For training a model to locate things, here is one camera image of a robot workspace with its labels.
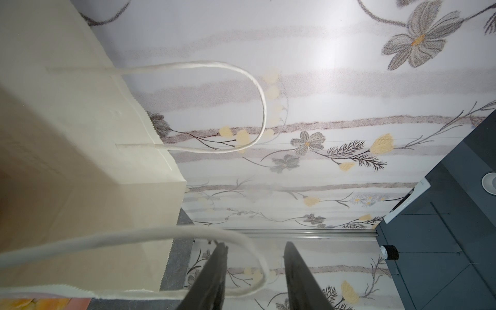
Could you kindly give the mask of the white printed paper bag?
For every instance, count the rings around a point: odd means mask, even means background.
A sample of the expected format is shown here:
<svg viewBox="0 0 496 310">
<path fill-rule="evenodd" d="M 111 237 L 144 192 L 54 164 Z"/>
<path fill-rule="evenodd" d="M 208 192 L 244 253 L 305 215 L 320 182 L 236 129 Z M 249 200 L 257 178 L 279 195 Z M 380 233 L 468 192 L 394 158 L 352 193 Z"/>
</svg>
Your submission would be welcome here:
<svg viewBox="0 0 496 310">
<path fill-rule="evenodd" d="M 181 299 L 159 290 L 186 182 L 69 1 L 1 2 L 1 298 Z"/>
</svg>

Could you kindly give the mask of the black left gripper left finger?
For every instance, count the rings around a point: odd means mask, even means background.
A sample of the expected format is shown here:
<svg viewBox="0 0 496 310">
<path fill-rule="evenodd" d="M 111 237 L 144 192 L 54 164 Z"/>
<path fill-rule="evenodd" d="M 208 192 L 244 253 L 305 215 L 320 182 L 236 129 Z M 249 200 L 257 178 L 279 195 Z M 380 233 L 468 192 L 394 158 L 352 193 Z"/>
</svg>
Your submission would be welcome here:
<svg viewBox="0 0 496 310">
<path fill-rule="evenodd" d="M 228 247 L 219 243 L 177 310 L 221 310 L 226 294 Z"/>
</svg>

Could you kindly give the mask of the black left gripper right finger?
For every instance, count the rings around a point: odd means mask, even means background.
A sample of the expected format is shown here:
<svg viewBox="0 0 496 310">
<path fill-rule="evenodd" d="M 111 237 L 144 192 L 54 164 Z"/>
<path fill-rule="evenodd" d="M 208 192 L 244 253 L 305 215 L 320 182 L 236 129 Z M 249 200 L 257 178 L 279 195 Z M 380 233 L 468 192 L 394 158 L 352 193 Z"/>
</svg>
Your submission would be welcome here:
<svg viewBox="0 0 496 310">
<path fill-rule="evenodd" d="M 291 310 L 334 309 L 293 242 L 285 245 L 284 267 Z"/>
</svg>

